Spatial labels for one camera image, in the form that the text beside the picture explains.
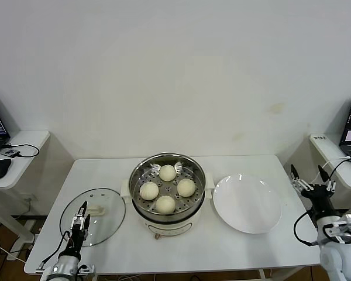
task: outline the white wall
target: white wall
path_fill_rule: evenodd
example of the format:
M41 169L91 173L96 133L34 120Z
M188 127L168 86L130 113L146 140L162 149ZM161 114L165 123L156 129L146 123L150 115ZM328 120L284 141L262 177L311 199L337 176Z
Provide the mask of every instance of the white wall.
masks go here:
M58 174L163 151L308 169L350 98L351 0L0 0L0 103L71 155Z

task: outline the white table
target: white table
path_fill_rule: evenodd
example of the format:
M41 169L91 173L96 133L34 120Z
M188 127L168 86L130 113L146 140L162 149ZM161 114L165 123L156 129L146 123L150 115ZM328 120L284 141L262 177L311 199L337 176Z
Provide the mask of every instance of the white table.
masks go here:
M326 162L346 156L339 148L340 134L312 134L309 139ZM330 168L334 169L340 161L342 160L331 161L329 163ZM340 165L335 174L344 186L351 189L351 162Z
M19 131L11 137L9 142L12 145L28 143L41 149L48 137L48 131ZM36 153L36 149L28 146L21 146L15 149L19 150L22 155L34 155ZM9 158L0 154L0 160L1 159ZM12 164L10 165L7 174L0 179L0 190L8 190L15 186L33 159L33 157L16 157L12 159ZM9 193L9 195L12 196L14 200L18 199L15 192ZM33 227L35 221L27 221L25 226L23 226L11 217L10 213L6 210L5 205L0 204L0 222L19 236L19 239L14 243L11 252L20 250L23 244L33 242L34 235L29 230ZM8 256L7 259L10 261L14 260L11 256Z
M278 226L268 234L239 232L218 216L212 201L202 206L195 227L182 235L155 240L140 222L133 205L127 205L126 217L118 231L105 242L83 248L82 263L94 264L97 274L201 272L261 268L303 267L319 264L318 247L307 247L293 235L295 220L305 209L291 187L276 156L194 157L214 182L233 173L262 177L277 189L283 204ZM51 212L25 265L26 273L35 273L41 260L60 242L59 222L67 204L80 193L99 187L120 192L121 182L130 176L141 159L96 159L74 162ZM316 230L309 217L298 225L299 236L314 241ZM57 255L47 266L53 265Z

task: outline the electric steamer pot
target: electric steamer pot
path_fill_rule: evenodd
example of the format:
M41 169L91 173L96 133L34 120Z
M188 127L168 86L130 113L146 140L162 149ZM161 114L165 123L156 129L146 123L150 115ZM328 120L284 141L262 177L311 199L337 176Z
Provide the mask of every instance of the electric steamer pot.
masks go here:
M172 181L163 181L159 170L164 165L172 165L177 175ZM191 197L182 197L177 192L177 184L182 179L191 179L195 183L195 193ZM154 200L144 200L139 194L141 186L152 181L159 187L159 195ZM206 178L201 166L185 155L161 153L142 161L137 165L129 179L129 191L135 210L146 220L160 225L179 224L191 218L202 206L205 199ZM163 215L156 211L156 200L161 196L171 196L175 201L172 214Z

